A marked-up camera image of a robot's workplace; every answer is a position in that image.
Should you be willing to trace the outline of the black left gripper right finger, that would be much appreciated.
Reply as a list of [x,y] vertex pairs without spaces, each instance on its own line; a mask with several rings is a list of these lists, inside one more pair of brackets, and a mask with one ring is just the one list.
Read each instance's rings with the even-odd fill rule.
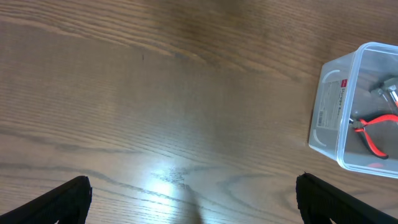
[[304,173],[297,177],[298,209],[304,224],[397,224],[397,219]]

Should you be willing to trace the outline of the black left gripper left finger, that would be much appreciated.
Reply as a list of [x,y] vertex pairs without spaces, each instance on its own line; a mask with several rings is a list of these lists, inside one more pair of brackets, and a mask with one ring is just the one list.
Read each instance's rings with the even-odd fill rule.
[[92,201],[87,176],[78,176],[1,215],[5,224],[85,224]]

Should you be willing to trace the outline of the red handled pliers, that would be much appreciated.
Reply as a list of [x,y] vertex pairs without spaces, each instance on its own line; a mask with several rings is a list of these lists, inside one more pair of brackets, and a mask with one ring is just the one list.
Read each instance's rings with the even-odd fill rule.
[[365,146],[368,148],[371,154],[380,158],[380,159],[388,159],[389,155],[380,150],[371,139],[370,135],[366,131],[366,127],[374,124],[385,123],[385,122],[397,122],[397,115],[394,114],[384,114],[382,116],[378,116],[372,120],[366,121],[365,119],[349,119],[349,124],[352,125],[354,132],[358,133],[361,136],[361,139],[364,141]]

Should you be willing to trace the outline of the clear plastic storage container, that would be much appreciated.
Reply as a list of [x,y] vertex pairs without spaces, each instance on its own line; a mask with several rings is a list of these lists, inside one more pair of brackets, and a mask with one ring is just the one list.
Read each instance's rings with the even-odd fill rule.
[[397,75],[397,46],[368,42],[356,51],[325,63],[318,84],[309,146],[353,172],[397,178],[397,122],[366,127],[375,145],[389,155],[370,153],[349,119],[366,121],[394,114],[384,98],[369,90],[378,77]]

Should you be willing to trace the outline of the claw hammer orange black handle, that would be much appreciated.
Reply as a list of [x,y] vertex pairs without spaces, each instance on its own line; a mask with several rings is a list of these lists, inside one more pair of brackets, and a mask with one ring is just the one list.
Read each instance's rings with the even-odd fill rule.
[[384,98],[391,110],[397,113],[397,75],[378,77],[369,92],[374,97]]

